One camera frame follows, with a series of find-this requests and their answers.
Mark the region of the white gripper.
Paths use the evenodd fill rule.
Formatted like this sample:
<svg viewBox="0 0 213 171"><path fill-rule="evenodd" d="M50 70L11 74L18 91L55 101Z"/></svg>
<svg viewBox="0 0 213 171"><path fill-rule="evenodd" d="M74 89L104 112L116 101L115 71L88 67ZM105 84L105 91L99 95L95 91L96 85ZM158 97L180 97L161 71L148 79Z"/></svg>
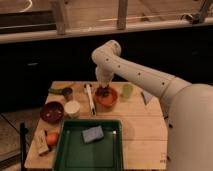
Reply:
<svg viewBox="0 0 213 171"><path fill-rule="evenodd" d="M95 74L96 74L97 81L103 88L107 87L114 77L113 72L105 70L100 67L97 67L95 69Z"/></svg>

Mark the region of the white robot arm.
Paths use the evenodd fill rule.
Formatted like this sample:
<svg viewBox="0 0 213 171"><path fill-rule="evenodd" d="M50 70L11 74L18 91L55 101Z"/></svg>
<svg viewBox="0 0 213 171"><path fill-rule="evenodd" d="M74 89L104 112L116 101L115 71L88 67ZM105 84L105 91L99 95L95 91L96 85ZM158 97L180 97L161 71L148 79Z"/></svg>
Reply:
<svg viewBox="0 0 213 171"><path fill-rule="evenodd" d="M167 118L167 171L213 171L213 86L125 60L115 40L96 48L92 60L102 86L118 75L159 99Z"/></svg>

